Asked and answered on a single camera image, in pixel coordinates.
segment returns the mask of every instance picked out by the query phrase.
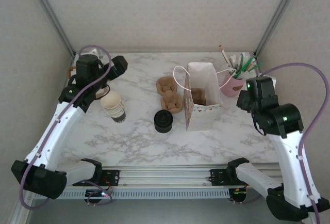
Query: white paper bag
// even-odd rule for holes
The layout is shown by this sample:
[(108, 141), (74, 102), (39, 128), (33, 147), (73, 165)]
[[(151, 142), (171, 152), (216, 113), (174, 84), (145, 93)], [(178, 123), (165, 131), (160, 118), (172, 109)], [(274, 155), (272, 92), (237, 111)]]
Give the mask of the white paper bag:
[[(188, 131), (208, 130), (212, 127), (217, 117), (222, 100), (220, 98), (219, 83), (217, 73), (212, 63), (209, 62), (191, 62), (186, 71), (186, 80), (184, 88), (184, 107), (186, 113), (186, 128)], [(194, 104), (191, 88), (202, 88), (205, 91), (206, 105)]]

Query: white wall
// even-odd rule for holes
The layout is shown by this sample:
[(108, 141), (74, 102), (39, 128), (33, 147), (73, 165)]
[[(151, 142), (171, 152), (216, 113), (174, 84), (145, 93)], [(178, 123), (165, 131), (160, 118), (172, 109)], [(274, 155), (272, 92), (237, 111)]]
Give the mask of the white wall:
[(49, 0), (77, 50), (253, 51), (280, 0)]
[[(292, 0), (260, 56), (262, 70), (288, 62), (306, 62), (320, 68), (330, 81), (330, 0)], [(305, 129), (325, 96), (323, 82), (310, 69), (288, 68), (274, 72), (282, 103), (295, 104)], [(306, 141), (306, 151), (316, 186), (330, 199), (330, 107)], [(324, 213), (330, 223), (330, 211)]]
[(39, 140), (69, 63), (37, 0), (0, 0), (0, 223), (11, 214), (19, 189), (11, 165)]

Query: black container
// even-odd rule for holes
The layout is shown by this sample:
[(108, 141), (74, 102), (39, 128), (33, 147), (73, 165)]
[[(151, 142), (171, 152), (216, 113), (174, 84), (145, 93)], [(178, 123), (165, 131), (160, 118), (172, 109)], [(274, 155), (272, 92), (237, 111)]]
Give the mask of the black container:
[(165, 109), (158, 111), (154, 118), (155, 129), (160, 133), (167, 133), (172, 129), (173, 116)]

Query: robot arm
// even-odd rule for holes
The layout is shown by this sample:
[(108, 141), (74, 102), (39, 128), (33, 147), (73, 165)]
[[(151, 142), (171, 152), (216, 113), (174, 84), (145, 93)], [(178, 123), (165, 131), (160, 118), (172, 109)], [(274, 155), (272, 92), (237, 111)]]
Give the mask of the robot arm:
[[(247, 91), (241, 91), (237, 106), (251, 113), (256, 130), (272, 141), (283, 176), (283, 184), (264, 175), (247, 159), (228, 163), (232, 177), (256, 189), (264, 198), (272, 214), (281, 220), (299, 221), (313, 212), (298, 157), (303, 124), (298, 109), (292, 104), (279, 105), (269, 77), (246, 81)], [(330, 209), (329, 201), (318, 193), (309, 170), (303, 148), (303, 162), (318, 211)]]
[[(63, 89), (56, 111), (44, 134), (23, 162), (15, 161), (13, 163), (11, 170), (18, 182), (21, 182), (27, 166), (36, 156), (41, 143), (43, 143), (45, 136), (59, 114), (86, 85), (100, 78), (107, 71), (109, 64), (103, 65), (95, 51), (93, 50), (91, 53), (83, 54), (79, 57), (76, 63), (77, 73), (70, 78), (68, 86)], [(110, 68), (107, 76), (84, 91), (61, 117), (47, 139), (43, 150), (38, 154), (38, 158), (28, 172), (24, 184), (25, 190), (56, 199), (66, 186), (81, 180), (89, 179), (93, 183), (99, 183), (102, 174), (102, 164), (92, 159), (82, 159), (73, 166), (62, 168), (64, 171), (61, 172), (56, 169), (60, 153), (68, 142), (72, 128), (95, 100), (96, 92), (101, 88), (105, 88), (108, 80), (117, 78), (127, 70), (127, 62), (123, 56), (115, 57), (112, 63), (113, 66)]]

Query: white marble tabletop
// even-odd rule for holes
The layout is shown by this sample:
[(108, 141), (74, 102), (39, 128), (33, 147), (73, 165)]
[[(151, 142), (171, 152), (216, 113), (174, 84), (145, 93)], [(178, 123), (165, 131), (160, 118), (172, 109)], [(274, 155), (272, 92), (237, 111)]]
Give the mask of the white marble tabletop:
[[(169, 133), (155, 130), (154, 115), (161, 109), (157, 79), (172, 75), (176, 65), (186, 67), (194, 61), (212, 62), (217, 71), (223, 70), (226, 64), (221, 53), (121, 55), (126, 58), (128, 69), (109, 85), (122, 96), (126, 120), (114, 123), (100, 101), (94, 101), (74, 128), (62, 152), (61, 165), (85, 157), (100, 161), (103, 166), (226, 164), (240, 157), (252, 163), (277, 162), (272, 144), (254, 129), (251, 115), (236, 107), (237, 98), (227, 98), (222, 93), (221, 113), (211, 130), (187, 132), (184, 110), (173, 115)], [(184, 83), (185, 73), (178, 70), (176, 75)], [(224, 75), (218, 74), (218, 78), (221, 84)], [(183, 95), (180, 87), (178, 93)]]

